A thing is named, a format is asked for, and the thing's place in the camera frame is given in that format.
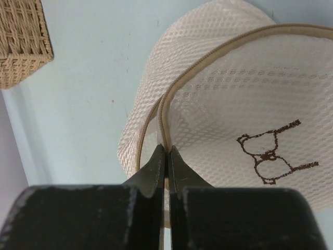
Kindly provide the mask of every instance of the white mesh bag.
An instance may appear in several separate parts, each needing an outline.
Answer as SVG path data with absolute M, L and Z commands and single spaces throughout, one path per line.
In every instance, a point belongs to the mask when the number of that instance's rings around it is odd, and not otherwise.
M 332 205 L 332 55 L 331 28 L 274 24 L 241 0 L 194 9 L 149 57 L 119 144 L 127 175 L 162 143 L 214 186 Z

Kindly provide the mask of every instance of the wicker basket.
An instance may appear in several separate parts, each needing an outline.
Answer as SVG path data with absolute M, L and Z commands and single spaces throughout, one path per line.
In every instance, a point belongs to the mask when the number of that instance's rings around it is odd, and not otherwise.
M 0 0 L 0 89 L 53 58 L 40 0 Z

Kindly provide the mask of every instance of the light blue surface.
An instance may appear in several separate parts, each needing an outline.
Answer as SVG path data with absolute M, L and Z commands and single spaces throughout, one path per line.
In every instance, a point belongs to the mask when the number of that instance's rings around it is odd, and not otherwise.
M 27 179 L 121 183 L 117 145 L 149 53 L 169 25 L 207 1 L 42 2 L 55 60 L 4 91 Z M 276 22 L 333 26 L 332 0 L 248 2 Z M 316 217 L 333 249 L 333 208 Z

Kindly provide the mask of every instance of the zipper teeth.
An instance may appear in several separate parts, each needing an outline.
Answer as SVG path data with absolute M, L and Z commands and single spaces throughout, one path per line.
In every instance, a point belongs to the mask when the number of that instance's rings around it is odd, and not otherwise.
M 138 172 L 140 170 L 140 162 L 141 162 L 141 153 L 142 153 L 142 148 L 143 148 L 143 144 L 144 144 L 144 140 L 145 140 L 145 135 L 146 135 L 146 131 L 148 128 L 148 125 L 151 121 L 151 117 L 154 115 L 157 107 L 159 106 L 160 102 L 161 102 L 162 97 L 160 97 L 157 102 L 154 104 L 154 106 L 152 107 L 152 109 L 150 110 L 148 117 L 144 123 L 144 126 L 142 127 L 142 132 L 140 134 L 140 138 L 139 138 L 139 144 L 137 147 L 137 152 L 136 152 L 136 171 Z
M 207 54 L 205 54 L 204 56 L 202 56 L 199 60 L 197 60 L 194 64 L 192 64 L 189 68 L 187 68 L 182 74 L 180 74 L 176 80 L 174 80 L 172 82 L 172 84 L 169 86 L 169 88 L 167 89 L 167 91 L 165 92 L 165 94 L 162 96 L 162 100 L 160 102 L 160 108 L 158 110 L 158 123 L 159 123 L 159 128 L 160 128 L 160 132 L 162 135 L 162 140 L 163 140 L 163 144 L 165 147 L 165 150 L 168 150 L 168 145 L 167 145 L 167 139 L 165 136 L 165 132 L 164 132 L 164 128 L 163 128 L 163 121 L 162 121 L 162 113 L 163 113 L 163 109 L 164 109 L 164 103 L 165 100 L 167 99 L 167 96 L 169 95 L 170 91 L 172 90 L 172 88 L 175 86 L 175 84 L 184 76 L 186 75 L 190 70 L 192 70 L 192 68 L 196 67 L 199 63 L 201 63 L 203 60 L 205 60 L 207 57 L 209 57 L 210 55 L 214 54 L 216 51 L 220 50 L 222 47 L 227 46 L 233 42 L 235 42 L 238 39 L 242 39 L 246 36 L 249 36 L 251 34 L 254 34 L 256 32 L 262 31 L 262 30 L 267 30 L 270 28 L 280 28 L 280 27 L 293 27 L 293 26 L 299 26 L 299 27 L 309 27 L 309 28 L 321 28 L 321 29 L 327 29 L 327 30 L 332 30 L 329 27 L 325 27 L 325 26 L 318 26 L 318 25 L 313 25 L 313 24 L 304 24 L 304 23 L 285 23 L 285 24 L 273 24 L 273 25 L 269 25 L 269 26 L 263 26 L 257 29 L 254 29 L 252 31 L 246 32 L 244 34 L 241 34 L 239 36 L 236 36 L 234 38 L 232 38 L 231 40 L 217 46 L 216 48 L 212 49 L 211 51 L 209 51 Z

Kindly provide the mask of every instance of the brown bra print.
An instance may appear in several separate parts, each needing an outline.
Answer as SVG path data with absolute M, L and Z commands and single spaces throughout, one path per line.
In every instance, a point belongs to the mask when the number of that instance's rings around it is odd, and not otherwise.
M 277 135 L 283 133 L 288 129 L 292 129 L 300 125 L 301 122 L 296 120 L 282 128 L 276 130 L 269 130 L 262 134 L 249 136 L 247 134 L 242 135 L 237 139 L 243 151 L 250 155 L 254 159 L 254 170 L 257 175 L 262 179 L 264 184 L 276 184 L 276 180 L 288 176 L 295 171 L 303 170 L 319 166 L 317 161 L 307 164 L 302 164 L 298 167 L 293 167 L 283 157 L 276 155 L 278 148 Z M 251 144 L 251 141 L 265 142 L 265 147 L 255 148 L 248 147 L 247 144 Z

